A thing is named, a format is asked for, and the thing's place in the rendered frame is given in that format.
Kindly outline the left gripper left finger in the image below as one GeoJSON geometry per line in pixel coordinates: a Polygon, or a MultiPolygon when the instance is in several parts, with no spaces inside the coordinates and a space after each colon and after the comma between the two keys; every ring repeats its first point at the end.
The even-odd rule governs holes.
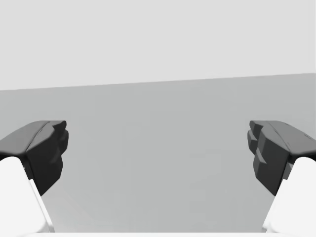
{"type": "Polygon", "coordinates": [[[0,233],[53,233],[42,201],[61,177],[64,120],[29,123],[0,139],[0,233]]]}

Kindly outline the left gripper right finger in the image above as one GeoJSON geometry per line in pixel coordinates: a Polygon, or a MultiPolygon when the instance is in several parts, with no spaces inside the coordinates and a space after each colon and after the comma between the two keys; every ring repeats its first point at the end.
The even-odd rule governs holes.
{"type": "Polygon", "coordinates": [[[316,233],[316,139],[277,120],[249,126],[255,177],[275,197],[263,231],[316,233]]]}

